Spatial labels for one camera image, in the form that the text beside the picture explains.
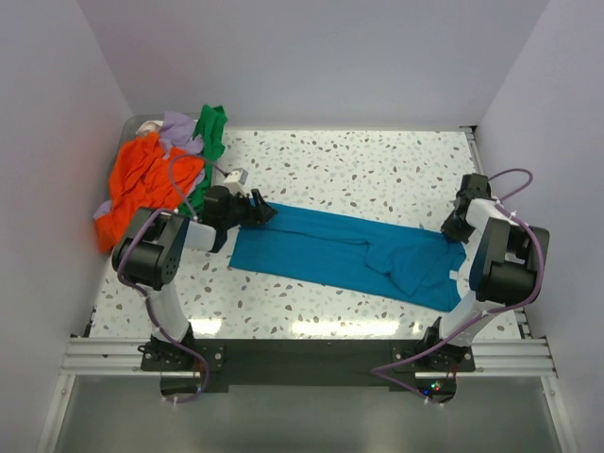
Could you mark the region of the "blue t shirt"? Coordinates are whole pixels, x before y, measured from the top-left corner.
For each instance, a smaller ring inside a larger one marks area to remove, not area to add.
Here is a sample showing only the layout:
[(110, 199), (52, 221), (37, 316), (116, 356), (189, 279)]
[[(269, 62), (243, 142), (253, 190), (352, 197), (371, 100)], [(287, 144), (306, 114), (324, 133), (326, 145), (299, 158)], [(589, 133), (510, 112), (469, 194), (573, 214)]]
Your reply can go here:
[(451, 311), (465, 259), (437, 232), (279, 205), (267, 225), (240, 229), (230, 265)]

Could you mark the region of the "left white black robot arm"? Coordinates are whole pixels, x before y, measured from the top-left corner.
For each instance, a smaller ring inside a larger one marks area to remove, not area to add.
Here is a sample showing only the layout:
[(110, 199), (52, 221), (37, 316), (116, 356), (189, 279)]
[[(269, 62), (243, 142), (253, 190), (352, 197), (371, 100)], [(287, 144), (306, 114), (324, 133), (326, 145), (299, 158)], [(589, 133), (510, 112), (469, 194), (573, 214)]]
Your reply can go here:
[(173, 369), (185, 370), (195, 359), (192, 327), (175, 284), (183, 251), (216, 253), (232, 228), (265, 226), (276, 215), (259, 190), (234, 194), (223, 185), (206, 193), (199, 222), (168, 209), (136, 211), (111, 263), (118, 280), (143, 298), (152, 338), (165, 344), (161, 356)]

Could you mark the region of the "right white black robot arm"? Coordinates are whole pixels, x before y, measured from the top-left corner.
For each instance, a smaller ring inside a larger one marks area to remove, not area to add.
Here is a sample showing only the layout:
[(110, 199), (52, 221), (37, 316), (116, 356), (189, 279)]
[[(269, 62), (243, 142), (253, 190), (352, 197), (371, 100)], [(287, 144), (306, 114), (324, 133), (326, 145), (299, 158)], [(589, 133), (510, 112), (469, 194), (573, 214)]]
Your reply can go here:
[(499, 313), (535, 301), (543, 286), (550, 232), (506, 211), (489, 178), (465, 175), (441, 231), (451, 242), (479, 238), (469, 273), (469, 292), (437, 318), (419, 343), (422, 363), (443, 370), (469, 350), (477, 334)]

